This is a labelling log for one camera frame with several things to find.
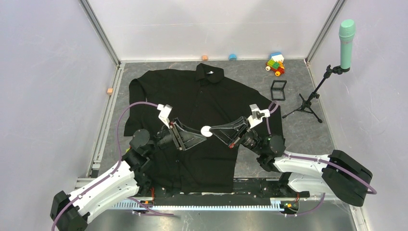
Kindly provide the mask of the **round silver brooch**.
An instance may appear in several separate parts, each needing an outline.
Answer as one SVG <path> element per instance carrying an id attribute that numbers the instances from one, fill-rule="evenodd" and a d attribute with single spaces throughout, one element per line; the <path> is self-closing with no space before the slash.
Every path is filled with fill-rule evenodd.
<path id="1" fill-rule="evenodd" d="M 213 133 L 210 131 L 210 126 L 203 126 L 200 130 L 201 134 L 205 137 L 211 137 Z"/>

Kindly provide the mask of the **black shirt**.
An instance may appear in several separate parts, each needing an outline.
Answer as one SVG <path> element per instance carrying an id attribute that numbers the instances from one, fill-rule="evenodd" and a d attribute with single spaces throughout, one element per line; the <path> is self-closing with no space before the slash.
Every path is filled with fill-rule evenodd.
<path id="1" fill-rule="evenodd" d="M 163 127 L 154 104 L 170 105 L 169 118 L 201 129 L 233 122 L 251 114 L 250 105 L 266 109 L 271 101 L 257 90 L 225 77 L 224 71 L 206 64 L 195 70 L 150 70 L 129 84 L 132 108 L 124 136 L 138 129 L 154 135 Z M 238 150 L 216 137 L 186 150 L 168 147 L 152 156 L 147 175 L 164 188 L 183 193 L 230 193 Z"/>

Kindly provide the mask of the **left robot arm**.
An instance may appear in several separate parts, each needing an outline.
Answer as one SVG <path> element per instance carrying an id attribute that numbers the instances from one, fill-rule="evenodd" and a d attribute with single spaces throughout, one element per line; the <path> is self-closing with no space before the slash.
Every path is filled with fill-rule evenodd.
<path id="1" fill-rule="evenodd" d="M 85 186 L 70 193 L 60 191 L 52 202 L 53 231 L 84 231 L 102 212 L 129 197 L 146 196 L 152 187 L 147 175 L 153 154 L 166 147 L 186 151 L 212 136 L 210 126 L 189 128 L 179 120 L 169 122 L 152 136 L 145 129 L 135 131 L 129 150 L 112 168 Z"/>

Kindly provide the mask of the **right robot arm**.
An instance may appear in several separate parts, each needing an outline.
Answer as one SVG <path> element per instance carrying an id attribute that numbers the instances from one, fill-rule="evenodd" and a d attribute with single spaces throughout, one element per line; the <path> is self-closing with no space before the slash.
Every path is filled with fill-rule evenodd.
<path id="1" fill-rule="evenodd" d="M 241 117 L 224 125 L 204 126 L 201 134 L 215 136 L 231 149 L 242 145 L 258 155 L 257 161 L 265 171 L 287 176 L 278 183 L 283 196 L 295 192 L 329 193 L 361 207 L 368 194 L 377 194 L 370 185 L 372 172 L 344 151 L 333 150 L 322 155 L 287 151 L 281 136 L 261 136 L 256 132 L 255 126 L 260 122 Z"/>

